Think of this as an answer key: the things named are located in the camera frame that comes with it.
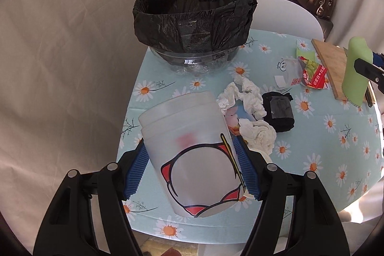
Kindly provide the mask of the white tissue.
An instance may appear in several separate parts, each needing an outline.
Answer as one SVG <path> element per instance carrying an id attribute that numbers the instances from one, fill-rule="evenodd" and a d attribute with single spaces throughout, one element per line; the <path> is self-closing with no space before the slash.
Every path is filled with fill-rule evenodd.
<path id="1" fill-rule="evenodd" d="M 261 153 L 269 161 L 277 133 L 263 120 L 266 111 L 259 87 L 248 78 L 236 74 L 234 81 L 219 94 L 217 104 L 223 115 L 230 108 L 238 106 L 240 135 L 251 151 Z"/>

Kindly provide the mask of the red green snack bag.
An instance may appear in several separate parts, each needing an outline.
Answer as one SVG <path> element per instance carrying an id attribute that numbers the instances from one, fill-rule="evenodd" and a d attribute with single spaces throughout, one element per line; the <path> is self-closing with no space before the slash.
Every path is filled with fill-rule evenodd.
<path id="1" fill-rule="evenodd" d="M 303 84 L 309 88 L 323 89 L 327 68 L 302 56 L 297 58 L 302 68 Z"/>

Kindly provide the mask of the frosted plastic cup cartoon print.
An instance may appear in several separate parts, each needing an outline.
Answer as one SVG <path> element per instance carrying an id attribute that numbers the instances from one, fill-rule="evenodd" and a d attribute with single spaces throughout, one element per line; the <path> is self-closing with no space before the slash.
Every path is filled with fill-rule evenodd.
<path id="1" fill-rule="evenodd" d="M 246 186 L 227 123 L 210 91 L 181 95 L 139 116 L 144 146 L 173 211 L 204 218 Z"/>

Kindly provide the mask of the green paper piece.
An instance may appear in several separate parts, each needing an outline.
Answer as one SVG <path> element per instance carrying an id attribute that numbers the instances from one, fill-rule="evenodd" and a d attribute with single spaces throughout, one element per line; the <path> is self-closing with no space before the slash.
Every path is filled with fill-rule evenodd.
<path id="1" fill-rule="evenodd" d="M 316 61 L 315 51 L 311 49 L 308 43 L 301 39 L 296 40 L 296 57 L 303 57 L 313 62 Z"/>

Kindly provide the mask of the clear plastic cup red print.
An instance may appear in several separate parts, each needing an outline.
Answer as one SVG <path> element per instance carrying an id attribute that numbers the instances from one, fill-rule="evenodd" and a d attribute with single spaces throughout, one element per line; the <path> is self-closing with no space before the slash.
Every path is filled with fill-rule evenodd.
<path id="1" fill-rule="evenodd" d="M 293 58 L 282 58 L 277 62 L 277 74 L 274 78 L 279 88 L 288 88 L 301 84 L 303 69 L 300 61 Z"/>

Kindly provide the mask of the black wrapper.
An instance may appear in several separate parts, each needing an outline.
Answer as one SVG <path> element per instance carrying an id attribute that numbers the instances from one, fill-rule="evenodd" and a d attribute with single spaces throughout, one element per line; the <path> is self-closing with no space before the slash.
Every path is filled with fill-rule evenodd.
<path id="1" fill-rule="evenodd" d="M 272 126 L 276 132 L 288 132 L 294 127 L 294 115 L 289 92 L 268 92 L 262 95 L 266 115 L 263 120 Z"/>

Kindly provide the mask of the clear trash bin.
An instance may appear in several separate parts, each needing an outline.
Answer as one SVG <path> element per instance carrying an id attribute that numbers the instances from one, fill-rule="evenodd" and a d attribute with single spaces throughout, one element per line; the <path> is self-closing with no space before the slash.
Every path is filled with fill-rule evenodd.
<path id="1" fill-rule="evenodd" d="M 239 47 L 206 53 L 172 53 L 149 47 L 156 58 L 178 74 L 201 76 L 222 70 L 238 54 Z"/>

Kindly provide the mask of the black trash bag liner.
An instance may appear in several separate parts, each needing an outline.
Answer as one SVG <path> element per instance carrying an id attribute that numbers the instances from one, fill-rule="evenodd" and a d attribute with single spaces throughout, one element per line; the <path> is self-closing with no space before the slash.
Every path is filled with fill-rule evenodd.
<path id="1" fill-rule="evenodd" d="M 257 0 L 136 0 L 135 35 L 160 51 L 199 54 L 246 42 Z"/>

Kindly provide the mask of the bamboo cutting board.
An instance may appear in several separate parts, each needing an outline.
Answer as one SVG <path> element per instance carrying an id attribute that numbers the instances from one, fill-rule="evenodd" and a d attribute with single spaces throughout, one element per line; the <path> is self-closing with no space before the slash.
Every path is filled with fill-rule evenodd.
<path id="1" fill-rule="evenodd" d="M 365 99 L 369 80 L 355 71 L 354 62 L 356 59 L 363 59 L 373 64 L 373 52 L 366 40 L 354 36 L 350 39 L 347 49 L 316 39 L 312 40 L 312 44 L 321 63 L 327 68 L 335 99 L 347 100 L 360 107 Z"/>

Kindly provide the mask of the brown leather handbag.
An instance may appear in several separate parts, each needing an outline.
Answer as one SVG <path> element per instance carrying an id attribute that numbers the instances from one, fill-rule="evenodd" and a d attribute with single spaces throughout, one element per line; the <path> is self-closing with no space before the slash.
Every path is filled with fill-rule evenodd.
<path id="1" fill-rule="evenodd" d="M 320 19 L 330 20 L 335 8 L 335 0 L 298 0 L 298 2 Z"/>

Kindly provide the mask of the daisy print blue tablecloth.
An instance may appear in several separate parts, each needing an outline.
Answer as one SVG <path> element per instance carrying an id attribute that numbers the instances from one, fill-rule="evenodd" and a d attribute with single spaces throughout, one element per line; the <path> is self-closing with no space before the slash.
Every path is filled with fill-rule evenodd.
<path id="1" fill-rule="evenodd" d="M 119 153 L 133 150 L 141 141 L 139 116 L 166 100 L 192 92 L 222 94 L 225 88 L 241 90 L 235 79 L 249 79 L 262 94 L 278 90 L 289 60 L 297 54 L 315 56 L 311 41 L 288 34 L 252 30 L 234 60 L 212 74 L 193 76 L 175 72 L 152 50 L 144 56 L 120 137 Z M 298 80 L 282 92 L 290 96 L 289 120 L 248 114 L 242 101 L 225 97 L 230 129 L 253 146 L 264 148 L 286 172 L 316 173 L 337 210 L 367 193 L 383 175 L 382 124 L 376 107 L 356 107 L 337 100 L 329 82 L 321 89 Z M 137 192 L 123 202 L 132 228 L 146 235 L 198 244 L 244 243 L 261 203 L 249 194 L 230 203 L 227 210 L 206 218 L 174 213 L 155 171 L 146 167 Z"/>

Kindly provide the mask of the white round chair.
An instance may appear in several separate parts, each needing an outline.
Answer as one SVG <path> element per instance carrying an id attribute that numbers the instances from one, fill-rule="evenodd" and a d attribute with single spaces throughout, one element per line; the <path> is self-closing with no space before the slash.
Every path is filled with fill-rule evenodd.
<path id="1" fill-rule="evenodd" d="M 251 28 L 324 41 L 317 19 L 303 7 L 288 0 L 257 0 Z"/>

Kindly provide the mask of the beige curtain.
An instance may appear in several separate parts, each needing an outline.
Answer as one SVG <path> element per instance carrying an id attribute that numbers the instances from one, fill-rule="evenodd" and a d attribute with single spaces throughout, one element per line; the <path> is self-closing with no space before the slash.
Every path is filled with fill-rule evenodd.
<path id="1" fill-rule="evenodd" d="M 146 52 L 135 0 L 1 0 L 1 212 L 32 251 L 64 175 L 116 159 Z"/>

